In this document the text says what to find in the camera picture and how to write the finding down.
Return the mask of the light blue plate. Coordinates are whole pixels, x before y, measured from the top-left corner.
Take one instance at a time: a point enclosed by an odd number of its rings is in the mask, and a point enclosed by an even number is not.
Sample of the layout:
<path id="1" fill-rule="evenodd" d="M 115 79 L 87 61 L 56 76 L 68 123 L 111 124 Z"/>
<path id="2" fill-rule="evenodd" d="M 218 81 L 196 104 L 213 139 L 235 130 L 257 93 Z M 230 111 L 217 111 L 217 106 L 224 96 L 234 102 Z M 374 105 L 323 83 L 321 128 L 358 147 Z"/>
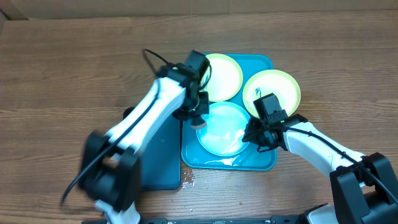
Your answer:
<path id="1" fill-rule="evenodd" d="M 213 103 L 203 119 L 206 126 L 196 130 L 196 134 L 200 144 L 211 154 L 229 157 L 248 147 L 243 136 L 250 116 L 241 106 L 228 101 Z"/>

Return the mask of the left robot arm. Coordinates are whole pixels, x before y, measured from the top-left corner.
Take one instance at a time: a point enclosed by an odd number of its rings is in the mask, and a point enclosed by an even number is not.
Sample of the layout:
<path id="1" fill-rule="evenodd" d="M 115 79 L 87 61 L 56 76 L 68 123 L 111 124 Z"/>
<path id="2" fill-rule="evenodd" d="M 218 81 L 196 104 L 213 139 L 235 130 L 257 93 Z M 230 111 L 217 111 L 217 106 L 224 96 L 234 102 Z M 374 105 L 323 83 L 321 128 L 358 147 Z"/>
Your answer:
<path id="1" fill-rule="evenodd" d="M 140 223 L 135 202 L 139 196 L 140 158 L 166 119 L 174 116 L 204 127 L 208 112 L 207 82 L 199 72 L 165 69 L 141 102 L 105 135 L 91 133 L 80 173 L 73 181 L 95 201 L 105 223 Z"/>

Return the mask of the green scrubbing sponge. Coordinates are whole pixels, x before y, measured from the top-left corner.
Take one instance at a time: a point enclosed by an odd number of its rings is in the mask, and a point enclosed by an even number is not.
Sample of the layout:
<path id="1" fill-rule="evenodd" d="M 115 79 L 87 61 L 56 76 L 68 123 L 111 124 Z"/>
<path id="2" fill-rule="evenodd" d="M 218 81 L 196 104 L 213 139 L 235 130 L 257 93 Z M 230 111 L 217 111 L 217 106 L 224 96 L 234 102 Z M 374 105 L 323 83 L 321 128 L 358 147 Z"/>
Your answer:
<path id="1" fill-rule="evenodd" d="M 204 127 L 206 127 L 207 123 L 206 121 L 202 120 L 202 119 L 193 119 L 191 121 L 191 128 L 192 129 L 202 129 Z"/>

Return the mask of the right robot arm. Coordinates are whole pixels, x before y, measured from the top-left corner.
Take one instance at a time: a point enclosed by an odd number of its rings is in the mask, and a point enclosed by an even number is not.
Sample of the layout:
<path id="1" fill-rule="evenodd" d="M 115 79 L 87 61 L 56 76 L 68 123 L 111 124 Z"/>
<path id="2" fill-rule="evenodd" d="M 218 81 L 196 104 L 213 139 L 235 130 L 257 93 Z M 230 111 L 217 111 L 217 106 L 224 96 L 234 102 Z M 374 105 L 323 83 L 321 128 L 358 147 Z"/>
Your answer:
<path id="1" fill-rule="evenodd" d="M 333 204 L 307 210 L 297 223 L 397 223 L 397 177 L 386 156 L 348 149 L 299 114 L 251 118 L 243 141 L 256 144 L 258 152 L 281 147 L 329 179 Z"/>

